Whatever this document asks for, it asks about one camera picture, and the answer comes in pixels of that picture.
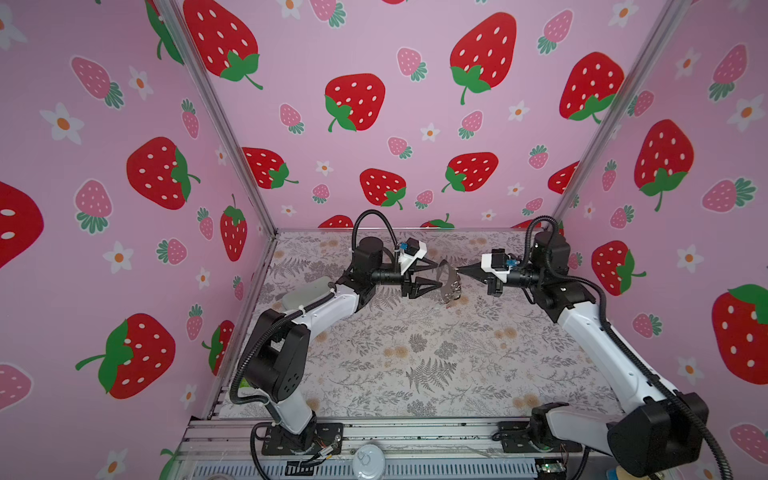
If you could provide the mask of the keyring with strap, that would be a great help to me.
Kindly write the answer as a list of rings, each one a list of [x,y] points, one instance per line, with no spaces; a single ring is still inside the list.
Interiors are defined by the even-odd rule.
[[[450,307],[462,296],[462,284],[458,270],[446,259],[443,259],[436,269],[436,281],[441,284],[439,288],[440,299],[446,307]]]

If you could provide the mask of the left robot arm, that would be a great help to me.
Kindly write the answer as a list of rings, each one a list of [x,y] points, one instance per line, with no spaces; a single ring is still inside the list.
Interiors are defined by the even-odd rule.
[[[268,309],[259,315],[236,364],[230,402],[260,404],[286,433],[307,434],[317,422],[300,391],[310,343],[367,306],[380,286],[396,286],[408,299],[439,289],[440,281],[418,275],[438,267],[427,255],[425,242],[398,240],[382,212],[362,212],[353,224],[350,262],[340,277],[314,282],[282,312]]]

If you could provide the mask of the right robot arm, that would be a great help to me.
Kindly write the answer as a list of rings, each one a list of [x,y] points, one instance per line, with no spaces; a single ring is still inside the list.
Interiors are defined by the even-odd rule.
[[[494,297],[507,288],[522,290],[528,301],[570,335],[608,381],[622,413],[608,416],[552,402],[532,410],[527,428],[530,443],[540,450],[561,442],[612,456],[635,477],[698,460],[708,446],[723,479],[734,474],[707,426],[709,409],[695,393],[684,394],[653,370],[625,342],[607,318],[607,298],[594,282],[569,272],[570,245],[558,222],[539,216],[526,230],[520,256],[494,249],[458,273],[484,283]]]

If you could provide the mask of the grey-green oblong object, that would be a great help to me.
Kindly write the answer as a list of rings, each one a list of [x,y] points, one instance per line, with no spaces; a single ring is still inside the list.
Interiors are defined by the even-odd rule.
[[[327,276],[320,277],[306,285],[286,293],[281,303],[285,311],[298,310],[332,292],[334,282]]]

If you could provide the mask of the white round knob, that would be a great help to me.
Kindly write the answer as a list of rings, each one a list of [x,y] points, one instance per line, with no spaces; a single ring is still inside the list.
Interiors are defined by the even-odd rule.
[[[356,450],[352,470],[357,480],[381,480],[386,471],[383,450],[375,444],[366,444]]]

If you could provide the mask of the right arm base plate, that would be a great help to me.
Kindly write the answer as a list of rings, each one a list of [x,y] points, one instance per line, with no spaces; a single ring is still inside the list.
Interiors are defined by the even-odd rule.
[[[528,421],[501,421],[491,435],[491,440],[500,442],[504,453],[581,453],[583,446],[571,441],[545,439],[535,441]]]

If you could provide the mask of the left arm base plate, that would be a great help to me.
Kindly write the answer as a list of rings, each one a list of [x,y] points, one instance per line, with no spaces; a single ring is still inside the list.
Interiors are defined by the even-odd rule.
[[[330,448],[339,454],[344,436],[343,423],[310,423],[301,434],[292,434],[282,426],[270,426],[262,441],[260,453],[264,456],[315,455]]]

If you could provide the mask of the aluminium front rail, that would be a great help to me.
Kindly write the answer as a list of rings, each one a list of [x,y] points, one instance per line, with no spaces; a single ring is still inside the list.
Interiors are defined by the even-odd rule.
[[[492,435],[503,420],[495,417],[349,417],[319,418],[319,425],[343,425],[341,454],[377,444],[388,457],[469,459],[502,458],[508,454]],[[249,437],[257,419],[192,421],[178,447],[180,461],[229,461],[250,458]]]

